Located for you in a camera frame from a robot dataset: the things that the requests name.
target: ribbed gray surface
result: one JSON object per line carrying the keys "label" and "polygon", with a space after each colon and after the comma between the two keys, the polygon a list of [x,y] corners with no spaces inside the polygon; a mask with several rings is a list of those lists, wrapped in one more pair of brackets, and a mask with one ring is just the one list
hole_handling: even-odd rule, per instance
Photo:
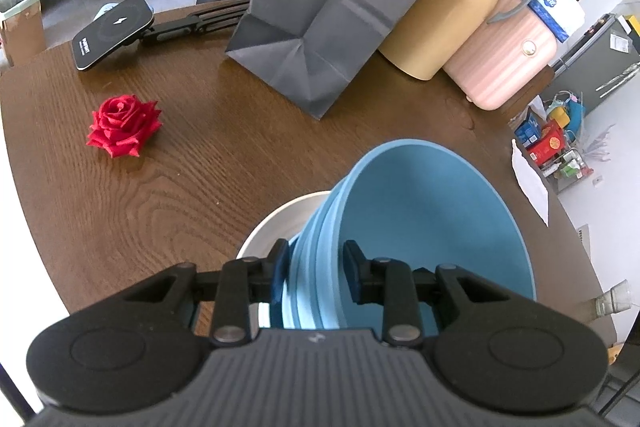
{"label": "ribbed gray surface", "polygon": [[546,419],[487,412],[449,392],[422,357],[369,331],[261,330],[213,352],[181,393],[149,409],[83,417],[46,408],[30,427],[562,426],[607,423],[587,410]]}

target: glass cup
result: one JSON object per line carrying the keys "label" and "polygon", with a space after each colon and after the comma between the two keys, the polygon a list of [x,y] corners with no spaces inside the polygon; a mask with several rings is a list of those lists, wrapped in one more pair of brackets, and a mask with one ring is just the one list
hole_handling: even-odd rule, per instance
{"label": "glass cup", "polygon": [[596,315],[598,317],[606,317],[614,313],[620,313],[631,308],[632,296],[631,286],[628,280],[616,284],[600,297],[595,299]]}

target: red rose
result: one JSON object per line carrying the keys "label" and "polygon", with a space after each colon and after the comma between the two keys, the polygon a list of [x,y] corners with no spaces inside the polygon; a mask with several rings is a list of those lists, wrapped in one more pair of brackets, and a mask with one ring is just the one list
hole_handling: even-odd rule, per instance
{"label": "red rose", "polygon": [[94,123],[86,144],[105,149],[112,158],[140,156],[141,147],[162,125],[156,103],[142,103],[135,94],[105,100],[98,111],[93,111]]}

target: yellow thermos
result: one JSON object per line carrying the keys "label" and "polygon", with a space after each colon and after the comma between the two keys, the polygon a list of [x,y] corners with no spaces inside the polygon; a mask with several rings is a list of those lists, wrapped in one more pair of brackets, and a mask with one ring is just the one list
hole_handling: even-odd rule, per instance
{"label": "yellow thermos", "polygon": [[[522,0],[488,22],[515,15],[529,1]],[[430,80],[497,3],[498,0],[417,0],[382,42],[380,52],[405,73]]]}

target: stacked bowl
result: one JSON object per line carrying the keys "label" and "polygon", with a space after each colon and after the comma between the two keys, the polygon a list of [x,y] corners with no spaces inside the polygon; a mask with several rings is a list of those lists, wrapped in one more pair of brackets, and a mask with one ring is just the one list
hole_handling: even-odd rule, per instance
{"label": "stacked bowl", "polygon": [[[306,201],[294,219],[297,226],[289,227],[308,217],[299,233],[279,236],[292,246],[282,319],[271,312],[268,320],[262,308],[261,327],[372,328],[380,334],[382,307],[351,300],[341,260],[348,239],[368,259],[391,257],[429,270],[457,264],[528,298],[536,296],[529,256],[507,206],[480,172],[444,147],[415,139],[382,144],[331,192],[313,196],[294,200]],[[295,214],[295,203],[288,205]],[[273,228],[268,221],[258,229]],[[272,244],[260,247],[254,241],[264,255]],[[241,250],[241,255],[249,254]],[[437,334],[431,309],[420,306],[424,334]]]}

